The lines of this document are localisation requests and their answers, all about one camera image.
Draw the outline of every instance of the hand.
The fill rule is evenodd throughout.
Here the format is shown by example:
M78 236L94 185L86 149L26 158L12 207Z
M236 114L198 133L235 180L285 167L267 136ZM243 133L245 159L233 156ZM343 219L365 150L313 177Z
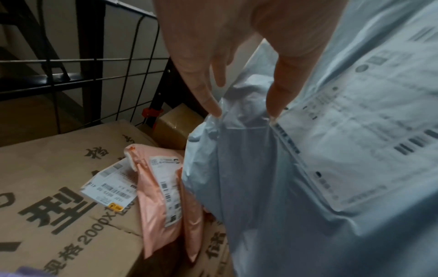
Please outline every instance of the hand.
M278 52L269 115L298 95L333 34L347 0L154 0L164 42L181 77L213 116L209 67L218 86L237 47L254 32Z

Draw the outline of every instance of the white wall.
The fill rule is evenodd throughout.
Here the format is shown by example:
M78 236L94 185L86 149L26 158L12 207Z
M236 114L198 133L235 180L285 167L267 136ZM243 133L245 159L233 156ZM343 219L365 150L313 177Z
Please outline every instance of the white wall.
M30 9L37 17L36 0L26 0ZM134 5L138 8L153 11L151 0L124 0L125 3ZM44 15L46 21L47 36L53 45L55 51L61 59L79 58L78 47L78 30L76 26L76 10L74 0L44 0ZM140 16L117 9L107 5L105 14L104 29L104 58L121 58L129 57L135 28ZM157 30L157 22L145 18L140 26L137 38L134 58L149 57L152 52L153 43ZM36 59L32 50L14 26L5 28L8 40L8 49L20 59ZM219 88L213 84L213 94L220 98L237 77L237 74L243 68L249 57L261 41L260 36L252 37L242 45L235 56L235 61L227 68L227 84L224 88ZM154 52L154 57L169 57L164 46L162 37L159 36ZM129 74L142 73L146 71L148 61L133 61ZM79 63L65 63L67 71L80 72ZM103 77L125 75L128 62L104 62ZM166 66L166 60L153 61L149 71L163 70ZM31 65L37 72L43 74L41 66ZM149 74L143 88L139 103L152 100L162 73ZM134 106L140 91L144 76L129 77L121 109ZM123 88L124 78L103 81L102 87L102 107L101 116L105 117L117 111L121 91ZM82 105L82 90L72 89L65 93ZM137 124L143 120L141 111L148 107L149 104L137 107L133 123ZM120 114L119 118L129 120L133 110ZM115 116L110 117L104 122L115 120Z

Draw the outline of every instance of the small cardboard box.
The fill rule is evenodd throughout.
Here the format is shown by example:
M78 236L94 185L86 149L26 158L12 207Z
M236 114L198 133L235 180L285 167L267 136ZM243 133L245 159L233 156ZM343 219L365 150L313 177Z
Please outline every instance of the small cardboard box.
M132 143L156 146L128 122L117 121L0 148L0 270L29 266L61 277L130 275L143 260L137 200L116 213L80 188L122 159Z
M224 225L212 215L206 216L201 251L194 264L185 261L174 277L233 277Z
M184 150L188 135L203 121L204 118L181 104L157 119L152 138L163 148Z

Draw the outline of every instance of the light blue plastic mailer bag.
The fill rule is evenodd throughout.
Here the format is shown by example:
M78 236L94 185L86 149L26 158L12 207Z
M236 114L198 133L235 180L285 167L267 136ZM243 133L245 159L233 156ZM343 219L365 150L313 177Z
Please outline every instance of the light blue plastic mailer bag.
M438 276L438 1L351 1L270 124L276 59L263 42L186 148L236 275Z

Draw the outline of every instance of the yellow sticker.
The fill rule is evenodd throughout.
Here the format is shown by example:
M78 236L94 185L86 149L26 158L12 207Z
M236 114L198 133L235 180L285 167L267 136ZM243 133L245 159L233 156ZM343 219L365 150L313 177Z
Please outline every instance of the yellow sticker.
M122 206L117 205L116 203L111 203L108 205L108 208L110 208L111 210L115 211L115 212L120 212L121 210L123 210Z

